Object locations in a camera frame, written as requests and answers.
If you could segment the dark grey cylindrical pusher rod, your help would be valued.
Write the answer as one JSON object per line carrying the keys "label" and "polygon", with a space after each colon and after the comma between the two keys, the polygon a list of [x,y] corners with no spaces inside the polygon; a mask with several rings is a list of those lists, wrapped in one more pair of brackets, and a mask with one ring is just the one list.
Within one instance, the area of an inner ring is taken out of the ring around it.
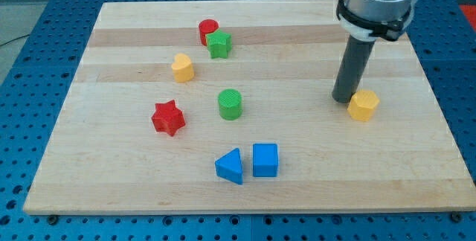
{"label": "dark grey cylindrical pusher rod", "polygon": [[356,93],[374,43],[374,41],[365,42],[349,36],[332,90],[332,98],[336,102],[349,103]]}

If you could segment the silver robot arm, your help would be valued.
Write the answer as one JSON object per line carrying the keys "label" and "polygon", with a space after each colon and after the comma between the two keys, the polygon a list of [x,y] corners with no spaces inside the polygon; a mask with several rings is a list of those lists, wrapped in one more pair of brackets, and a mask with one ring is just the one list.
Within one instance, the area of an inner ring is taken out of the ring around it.
{"label": "silver robot arm", "polygon": [[395,42],[414,17],[417,0],[338,0],[336,18],[350,35],[332,97],[349,103],[377,39]]}

